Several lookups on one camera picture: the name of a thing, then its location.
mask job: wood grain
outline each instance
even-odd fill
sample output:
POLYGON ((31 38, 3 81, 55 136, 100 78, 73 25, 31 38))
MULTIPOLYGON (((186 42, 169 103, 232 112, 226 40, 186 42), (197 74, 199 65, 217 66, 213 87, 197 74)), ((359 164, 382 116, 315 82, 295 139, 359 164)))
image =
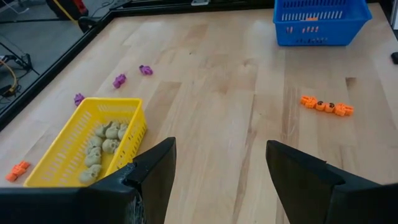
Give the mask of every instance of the wood grain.
MULTIPOLYGON (((166 223, 289 223, 265 160, 282 141, 381 184, 398 182, 398 43, 378 4, 347 47, 279 47, 272 10, 112 21, 0 133, 0 175, 36 164, 75 110, 73 96, 138 97, 141 152, 177 137, 166 223), (155 73, 142 76, 141 64, 155 73), (126 73, 118 90, 112 81, 126 73), (355 107, 340 118, 301 95, 355 107)), ((18 187, 4 179, 1 186, 18 187)))

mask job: blue basket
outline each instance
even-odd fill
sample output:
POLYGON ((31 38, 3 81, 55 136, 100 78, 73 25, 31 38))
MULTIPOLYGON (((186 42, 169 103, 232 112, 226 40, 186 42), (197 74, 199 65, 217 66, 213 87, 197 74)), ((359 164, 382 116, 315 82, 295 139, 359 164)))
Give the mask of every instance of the blue basket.
POLYGON ((275 0, 281 46, 348 45, 370 19, 365 0, 275 0))

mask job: yellow basket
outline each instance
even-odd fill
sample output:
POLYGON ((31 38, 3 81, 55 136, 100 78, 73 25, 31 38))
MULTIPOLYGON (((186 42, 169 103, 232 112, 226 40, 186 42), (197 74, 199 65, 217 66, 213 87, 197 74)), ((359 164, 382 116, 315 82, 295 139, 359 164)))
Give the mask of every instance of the yellow basket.
POLYGON ((110 121, 129 123, 114 154, 102 153, 97 180, 125 166, 136 156, 146 131, 142 100, 135 98, 86 98, 81 102, 50 148, 24 183, 25 187, 79 187, 85 149, 94 130, 110 121))

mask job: black metal frame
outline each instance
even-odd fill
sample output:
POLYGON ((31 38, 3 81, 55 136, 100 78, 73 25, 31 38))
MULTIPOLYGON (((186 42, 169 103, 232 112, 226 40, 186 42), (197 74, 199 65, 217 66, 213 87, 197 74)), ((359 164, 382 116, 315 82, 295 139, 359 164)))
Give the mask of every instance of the black metal frame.
MULTIPOLYGON (((387 0, 367 0, 379 2, 387 0)), ((274 1, 240 0, 233 2, 213 1, 207 6, 191 6, 190 2, 156 6, 139 6, 130 9, 112 9, 66 51, 33 84, 21 93, 7 108, 0 112, 0 131, 3 130, 114 18, 126 16, 149 16, 159 14, 183 14, 194 12, 233 11, 247 9, 271 9, 274 1)))

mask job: floor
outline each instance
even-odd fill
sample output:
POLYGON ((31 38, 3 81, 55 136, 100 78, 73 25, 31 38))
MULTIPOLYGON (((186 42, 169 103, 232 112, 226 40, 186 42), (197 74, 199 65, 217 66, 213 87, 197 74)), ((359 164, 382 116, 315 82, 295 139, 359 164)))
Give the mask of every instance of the floor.
MULTIPOLYGON (((90 15, 92 15, 107 0, 84 0, 83 2, 90 11, 90 15)), ((14 7, 17 11, 23 11, 18 5, 14 7)), ((108 7, 100 9, 95 16, 103 16, 107 11, 108 7)), ((26 13, 19 15, 11 9, 0 12, 0 22, 55 18, 55 14, 46 4, 29 6, 29 10, 26 13)), ((0 25, 0 42, 7 45, 18 55, 30 54, 33 67, 39 74, 43 74, 82 35, 80 28, 70 21, 23 22, 0 25)), ((0 55, 4 54, 9 54, 9 52, 0 47, 0 55)), ((12 63, 10 66, 15 68, 17 77, 25 75, 19 80, 19 84, 22 87, 20 91, 24 91, 38 77, 35 72, 25 74, 25 71, 18 70, 19 66, 12 63)), ((12 84, 12 82, 13 78, 10 76, 9 71, 4 67, 0 68, 0 87, 12 84)), ((1 98, 0 111, 14 98, 1 98)))
POLYGON ((177 138, 165 223, 288 223, 267 170, 269 139, 398 182, 398 68, 389 58, 398 42, 380 6, 370 8, 373 20, 348 47, 279 47, 272 9, 116 19, 0 133, 0 175, 22 159, 37 163, 82 92, 144 100, 141 152, 177 138), (354 115, 306 109, 302 95, 353 105, 354 115))

